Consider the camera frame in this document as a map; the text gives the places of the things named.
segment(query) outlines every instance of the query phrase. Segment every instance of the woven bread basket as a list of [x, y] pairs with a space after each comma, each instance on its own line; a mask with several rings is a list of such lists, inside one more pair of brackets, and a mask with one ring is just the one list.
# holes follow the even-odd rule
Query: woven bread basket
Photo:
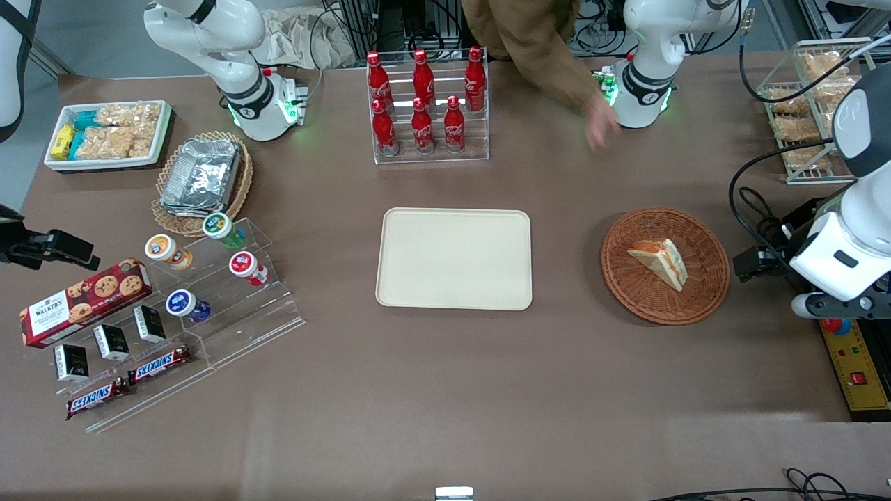
[[[678, 292], [628, 248], [640, 240], [669, 238], [681, 252], [687, 282]], [[664, 325], [694, 324], [721, 306], [730, 287], [730, 265], [721, 243], [696, 218], [669, 207], [633, 210], [609, 229], [601, 269], [616, 299], [635, 315]]]
[[[225, 212], [226, 216], [234, 221], [235, 216], [237, 216], [239, 210], [241, 210], [241, 206], [244, 205], [245, 199], [248, 198], [250, 180], [254, 175], [253, 162], [250, 159], [248, 148], [245, 147], [244, 142], [241, 139], [228, 132], [205, 132], [198, 134], [191, 139], [205, 139], [208, 141], [225, 139], [232, 141], [241, 147], [241, 162], [238, 167], [238, 177], [235, 179], [235, 186], [233, 186], [232, 189], [232, 198], [230, 199], [229, 207]], [[181, 144], [176, 148], [176, 151], [170, 155], [170, 158], [168, 158], [167, 163], [164, 164], [164, 168], [158, 175], [158, 182], [155, 183], [155, 187], [158, 188], [159, 196], [164, 192], [164, 186], [167, 185], [167, 181], [170, 178], [170, 171], [176, 163], [176, 159], [179, 157], [179, 152], [182, 148], [183, 146]], [[155, 220], [158, 221], [158, 224], [169, 232], [191, 238], [204, 236], [204, 231], [201, 229], [201, 225], [204, 223], [204, 218], [186, 218], [169, 214], [163, 207], [161, 207], [160, 199], [151, 203], [151, 212], [155, 215]]]

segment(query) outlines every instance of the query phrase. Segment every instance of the black box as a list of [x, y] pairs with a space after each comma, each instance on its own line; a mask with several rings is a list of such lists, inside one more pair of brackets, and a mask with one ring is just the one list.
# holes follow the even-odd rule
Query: black box
[[161, 342], [167, 336], [164, 335], [164, 324], [161, 323], [161, 314], [157, 309], [147, 306], [137, 306], [133, 310], [133, 316], [136, 319], [136, 328], [139, 330], [139, 337], [148, 342]]
[[93, 337], [99, 354], [106, 360], [126, 360], [130, 356], [130, 348], [127, 346], [127, 338], [124, 331], [112, 325], [98, 325], [93, 329]]
[[82, 382], [89, 379], [86, 367], [86, 348], [60, 344], [53, 348], [56, 359], [56, 375], [59, 381]]

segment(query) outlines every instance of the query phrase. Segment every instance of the brown jacket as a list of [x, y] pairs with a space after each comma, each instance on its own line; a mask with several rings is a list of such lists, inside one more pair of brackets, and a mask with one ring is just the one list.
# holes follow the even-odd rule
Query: brown jacket
[[470, 32], [495, 59], [554, 99], [582, 109], [602, 99], [597, 81], [569, 51], [580, 0], [462, 0]]

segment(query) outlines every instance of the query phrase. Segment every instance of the red cookie box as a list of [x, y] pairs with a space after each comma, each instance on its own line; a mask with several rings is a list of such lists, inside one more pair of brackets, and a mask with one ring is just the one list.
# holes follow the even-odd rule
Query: red cookie box
[[46, 348], [151, 294], [145, 265], [124, 259], [19, 313], [25, 346]]

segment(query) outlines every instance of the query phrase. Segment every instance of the white plastic tray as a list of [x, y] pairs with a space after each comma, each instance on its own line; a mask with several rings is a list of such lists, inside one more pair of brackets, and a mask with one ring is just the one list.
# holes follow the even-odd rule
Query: white plastic tray
[[[66, 122], [74, 122], [74, 117], [81, 111], [98, 111], [106, 104], [126, 104], [137, 105], [139, 103], [152, 103], [161, 107], [158, 116], [158, 126], [155, 127], [155, 136], [151, 139], [151, 149], [147, 157], [133, 157], [129, 159], [109, 159], [109, 160], [54, 160], [50, 156], [50, 149], [53, 147], [55, 137], [59, 134], [62, 126]], [[166, 101], [126, 101], [120, 103], [91, 103], [91, 104], [71, 104], [65, 106], [59, 112], [59, 119], [56, 120], [56, 126], [53, 128], [53, 135], [50, 136], [49, 144], [46, 146], [46, 154], [44, 154], [44, 164], [48, 168], [58, 172], [88, 172], [90, 170], [114, 170], [118, 168], [137, 168], [144, 165], [151, 165], [158, 161], [161, 154], [161, 147], [164, 144], [164, 137], [167, 135], [168, 125], [170, 123], [170, 105]]]
[[388, 210], [376, 296], [390, 307], [528, 308], [529, 216], [520, 210]]

